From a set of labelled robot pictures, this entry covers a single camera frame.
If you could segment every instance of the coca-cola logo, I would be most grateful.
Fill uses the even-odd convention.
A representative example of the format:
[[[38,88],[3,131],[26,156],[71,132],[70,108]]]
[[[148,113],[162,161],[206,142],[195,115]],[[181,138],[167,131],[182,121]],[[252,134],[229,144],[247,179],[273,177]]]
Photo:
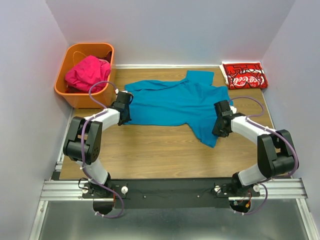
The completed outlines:
[[[235,77],[232,83],[235,87],[242,88],[243,86],[245,86],[246,83],[248,83],[252,88],[257,88],[263,83],[263,80],[257,79],[254,76],[239,76]]]

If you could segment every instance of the pink cloth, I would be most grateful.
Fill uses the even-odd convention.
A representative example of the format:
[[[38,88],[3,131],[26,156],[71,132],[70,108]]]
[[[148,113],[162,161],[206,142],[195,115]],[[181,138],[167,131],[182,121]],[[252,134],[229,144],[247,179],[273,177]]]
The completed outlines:
[[[95,56],[87,56],[67,72],[65,80],[69,86],[88,93],[92,85],[100,81],[106,81],[110,71],[110,63],[106,60],[98,59]],[[106,83],[101,83],[95,86],[91,92],[100,92],[105,86]]]

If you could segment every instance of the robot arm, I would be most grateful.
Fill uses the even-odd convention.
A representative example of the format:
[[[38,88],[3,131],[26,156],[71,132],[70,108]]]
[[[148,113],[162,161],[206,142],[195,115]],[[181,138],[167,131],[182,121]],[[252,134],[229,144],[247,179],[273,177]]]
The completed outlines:
[[[227,137],[235,132],[257,145],[257,164],[235,173],[232,176],[233,190],[251,186],[266,179],[290,172],[295,165],[292,151],[275,134],[267,132],[247,122],[242,113],[232,111],[227,100],[214,104],[217,115],[212,133],[218,137]],[[276,131],[293,146],[287,130]]]
[[[81,155],[81,134],[86,120],[94,117],[85,128],[85,169],[88,174],[98,183],[110,187],[110,174],[101,164],[98,156],[101,147],[102,131],[112,125],[122,125],[130,121],[129,104],[133,96],[130,93],[119,91],[115,102],[110,108],[85,118],[74,117],[71,120],[69,130],[63,145],[64,155],[70,157],[72,161],[82,166]]]

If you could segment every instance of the blue t-shirt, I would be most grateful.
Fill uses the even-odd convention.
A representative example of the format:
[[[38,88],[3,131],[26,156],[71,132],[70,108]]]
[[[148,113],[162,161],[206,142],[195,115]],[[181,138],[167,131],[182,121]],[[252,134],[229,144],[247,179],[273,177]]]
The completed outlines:
[[[229,100],[225,86],[212,86],[214,73],[187,71],[181,81],[143,80],[125,86],[134,96],[127,124],[179,126],[188,124],[205,145],[214,147],[217,115],[214,104]]]

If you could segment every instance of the wood surface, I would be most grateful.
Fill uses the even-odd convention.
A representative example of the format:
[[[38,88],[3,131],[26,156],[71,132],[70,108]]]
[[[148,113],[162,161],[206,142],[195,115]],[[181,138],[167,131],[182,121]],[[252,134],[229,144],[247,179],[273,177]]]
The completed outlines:
[[[219,68],[191,70],[212,71],[213,85],[225,86]],[[118,69],[115,84],[123,90],[126,84],[141,80],[180,81],[186,73],[185,68]],[[265,104],[260,89],[229,90],[229,96],[250,96]],[[260,106],[249,99],[236,99],[234,105],[246,115],[261,112]],[[76,109],[74,115],[86,117],[99,111]],[[267,110],[263,116],[252,119],[272,126]],[[231,133],[227,138],[218,138],[211,148],[201,143],[187,124],[114,125],[102,133],[99,158],[113,179],[231,177],[257,163],[257,147],[243,136]],[[60,179],[77,180],[84,176],[75,162],[64,157]]]

